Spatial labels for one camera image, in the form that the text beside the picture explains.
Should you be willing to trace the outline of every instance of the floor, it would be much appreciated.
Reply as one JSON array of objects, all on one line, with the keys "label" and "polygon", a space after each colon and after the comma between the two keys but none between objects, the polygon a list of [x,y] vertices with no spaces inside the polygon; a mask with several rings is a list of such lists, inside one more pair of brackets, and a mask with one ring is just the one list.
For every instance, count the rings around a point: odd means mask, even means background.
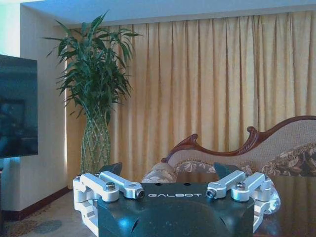
[{"label": "floor", "polygon": [[0,237],[95,237],[74,210],[73,192],[18,222],[5,222]]}]

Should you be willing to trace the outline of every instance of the sofa backrest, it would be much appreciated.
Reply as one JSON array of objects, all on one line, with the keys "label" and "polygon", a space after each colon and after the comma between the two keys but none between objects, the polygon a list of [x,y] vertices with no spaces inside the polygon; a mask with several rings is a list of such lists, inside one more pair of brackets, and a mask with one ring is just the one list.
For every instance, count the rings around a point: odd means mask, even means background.
[{"label": "sofa backrest", "polygon": [[[263,139],[262,142],[259,144],[253,143],[252,147],[249,148],[250,150],[241,155],[217,153],[204,148],[201,149],[201,146],[199,147],[196,144],[190,146],[187,142],[190,140],[189,137],[184,140],[186,141],[185,144],[181,145],[179,143],[170,152],[168,159],[165,158],[162,162],[167,162],[174,168],[187,161],[198,161],[208,165],[212,165],[214,162],[221,162],[237,166],[250,162],[253,168],[259,171],[265,164],[281,153],[316,141],[316,117],[314,116],[295,117],[287,119],[287,123],[283,126],[280,126],[280,124],[270,129],[269,131],[272,131],[272,133]],[[191,140],[196,143],[196,138],[197,136],[194,134],[194,138]]]}]

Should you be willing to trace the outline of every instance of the tv screen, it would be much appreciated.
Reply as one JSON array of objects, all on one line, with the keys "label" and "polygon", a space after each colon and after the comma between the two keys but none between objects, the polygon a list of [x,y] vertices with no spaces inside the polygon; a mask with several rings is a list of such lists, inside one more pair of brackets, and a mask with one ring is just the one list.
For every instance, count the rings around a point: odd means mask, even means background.
[{"label": "tv screen", "polygon": [[37,61],[0,55],[0,158],[38,154]]}]

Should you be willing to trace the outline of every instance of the silver metal bracket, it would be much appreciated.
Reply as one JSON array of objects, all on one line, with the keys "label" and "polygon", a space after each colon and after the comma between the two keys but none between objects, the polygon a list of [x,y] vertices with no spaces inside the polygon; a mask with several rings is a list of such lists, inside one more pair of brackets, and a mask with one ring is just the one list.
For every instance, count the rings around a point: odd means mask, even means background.
[{"label": "silver metal bracket", "polygon": [[104,171],[96,175],[90,173],[77,176],[73,180],[74,206],[80,211],[83,223],[98,237],[98,210],[93,205],[96,199],[105,202],[118,200],[119,192],[126,198],[138,199],[144,196],[140,183],[130,182],[111,172]]},{"label": "silver metal bracket", "polygon": [[253,232],[263,220],[263,215],[270,207],[271,179],[262,174],[254,173],[246,178],[242,171],[234,171],[223,179],[207,185],[206,196],[209,198],[224,198],[231,189],[231,197],[235,201],[245,202],[249,198],[255,201]]},{"label": "silver metal bracket", "polygon": [[210,182],[207,185],[206,196],[214,199],[224,198],[226,196],[226,192],[231,189],[235,183],[244,179],[245,173],[240,170],[236,170],[219,181]]}]

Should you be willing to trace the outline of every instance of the table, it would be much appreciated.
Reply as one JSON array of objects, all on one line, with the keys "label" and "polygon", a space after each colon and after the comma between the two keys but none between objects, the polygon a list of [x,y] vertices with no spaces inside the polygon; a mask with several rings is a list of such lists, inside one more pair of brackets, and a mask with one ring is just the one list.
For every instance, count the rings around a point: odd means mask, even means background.
[{"label": "table", "polygon": [[[281,198],[280,210],[265,215],[254,236],[316,237],[316,177],[269,176]],[[177,182],[209,183],[213,173],[180,173]]]}]

